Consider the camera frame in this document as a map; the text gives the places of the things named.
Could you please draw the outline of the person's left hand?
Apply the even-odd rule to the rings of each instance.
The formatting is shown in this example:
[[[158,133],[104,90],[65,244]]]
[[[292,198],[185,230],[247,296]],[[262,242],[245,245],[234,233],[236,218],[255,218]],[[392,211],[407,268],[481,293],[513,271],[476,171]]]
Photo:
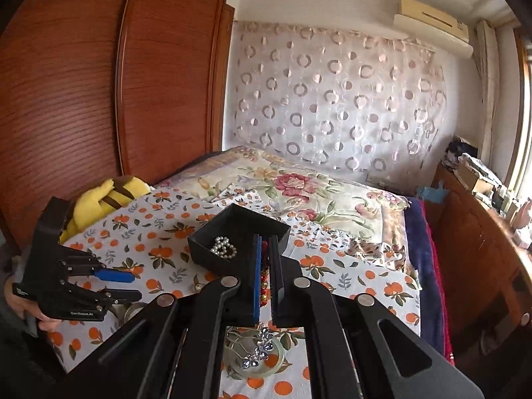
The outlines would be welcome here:
[[[14,277],[10,276],[5,281],[5,301],[13,312],[22,320],[31,315],[38,323],[38,327],[44,332],[54,332],[61,325],[61,320],[48,318],[38,304],[34,301],[16,296],[13,292]]]

